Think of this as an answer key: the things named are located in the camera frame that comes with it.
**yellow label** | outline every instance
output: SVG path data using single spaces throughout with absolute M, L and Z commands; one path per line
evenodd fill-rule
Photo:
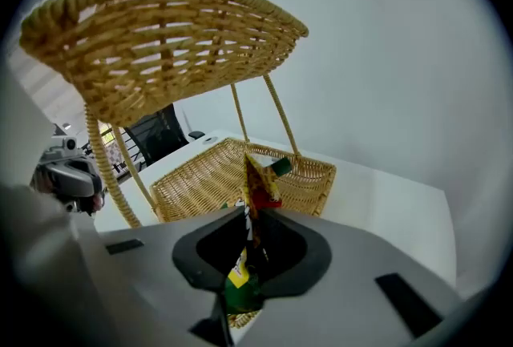
M 246 269 L 246 260 L 248 259 L 248 254 L 246 253 L 246 248 L 242 250 L 237 262 L 235 263 L 235 267 L 232 268 L 230 274 L 228 274 L 228 279 L 235 285 L 235 287 L 240 288 L 246 281 L 249 280 L 249 273 Z

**chair armrest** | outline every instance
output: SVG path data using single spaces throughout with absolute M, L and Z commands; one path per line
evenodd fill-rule
M 189 133 L 189 136 L 191 138 L 193 138 L 194 140 L 196 140 L 196 139 L 199 139 L 199 138 L 205 136 L 205 134 L 200 131 L 193 131 L 193 132 Z

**two-tier wicker basket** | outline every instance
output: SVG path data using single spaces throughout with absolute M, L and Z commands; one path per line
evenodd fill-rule
M 307 35 L 305 25 L 266 0 L 46 0 L 23 21 L 20 44 L 83 97 L 102 177 L 137 227 L 105 155 L 98 120 L 112 125 L 135 182 L 163 222 L 215 211 L 236 197 L 245 152 L 288 156 L 293 171 L 278 180 L 283 206 L 321 214 L 336 169 L 300 155 L 269 77 Z M 257 76 L 264 77 L 293 153 L 248 139 L 235 83 Z M 225 85 L 232 88 L 244 141 L 218 143 L 153 184 L 150 195 L 118 127 Z

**upper wicker basket tier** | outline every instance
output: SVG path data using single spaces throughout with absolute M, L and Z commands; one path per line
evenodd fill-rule
M 308 29 L 267 0 L 47 0 L 20 45 L 95 117 L 126 127 L 176 100 L 268 74 Z

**basket support post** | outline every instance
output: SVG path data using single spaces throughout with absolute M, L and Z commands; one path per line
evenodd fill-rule
M 91 147 L 95 153 L 95 160 L 98 164 L 100 175 L 103 177 L 103 180 L 105 181 L 105 184 L 111 193 L 114 203 L 131 228 L 140 227 L 141 223 L 139 222 L 139 219 L 137 219 L 137 216 L 131 210 L 130 205 L 128 204 L 125 196 L 119 188 L 118 181 L 115 179 L 114 174 L 112 173 L 111 165 L 109 163 L 109 159 L 107 158 L 107 154 L 105 153 L 105 147 L 103 146 L 102 139 L 99 134 L 98 120 L 95 119 L 87 105 L 86 123 L 87 133 L 89 134 Z
M 269 77 L 269 74 L 264 74 L 264 81 L 267 85 L 267 88 L 269 89 L 269 93 L 273 97 L 274 104 L 276 105 L 276 109 L 278 110 L 278 113 L 280 114 L 281 122 L 283 122 L 283 126 L 285 127 L 285 131 L 287 132 L 287 136 L 289 137 L 290 144 L 292 145 L 292 150 L 294 152 L 294 155 L 301 155 L 299 153 L 299 150 L 297 149 L 296 140 L 294 139 L 294 135 L 292 134 L 292 130 L 290 129 L 289 121 L 287 120 L 287 117 L 285 116 L 285 112 L 283 111 L 283 107 L 281 106 L 281 102 L 278 98 L 278 94 L 276 93 L 276 89 L 274 89 L 274 85 L 271 82 L 271 79 Z
M 121 151 L 121 156 L 123 157 L 125 163 L 127 164 L 128 170 L 130 171 L 131 177 L 134 178 L 135 183 L 137 184 L 137 186 L 139 186 L 139 189 L 143 193 L 147 202 L 150 204 L 153 211 L 155 211 L 155 209 L 156 209 L 155 201 L 152 199 L 150 193 L 144 186 L 144 183 L 141 180 L 139 173 L 137 172 L 134 164 L 131 161 L 131 157 L 128 154 L 127 146 L 125 145 L 125 142 L 123 140 L 123 137 L 121 136 L 121 132 L 119 131 L 119 128 L 117 126 L 112 126 L 112 131 L 114 133 L 115 141 L 118 143 L 119 149 Z
M 242 117 L 242 110 L 240 109 L 239 97 L 237 96 L 237 89 L 235 85 L 232 83 L 230 85 L 232 88 L 233 101 L 235 102 L 235 108 L 237 109 L 237 114 L 239 115 L 240 127 L 242 128 L 242 133 L 244 134 L 244 140 L 246 143 L 249 143 L 248 132 L 246 131 L 246 125 L 244 125 L 244 118 Z

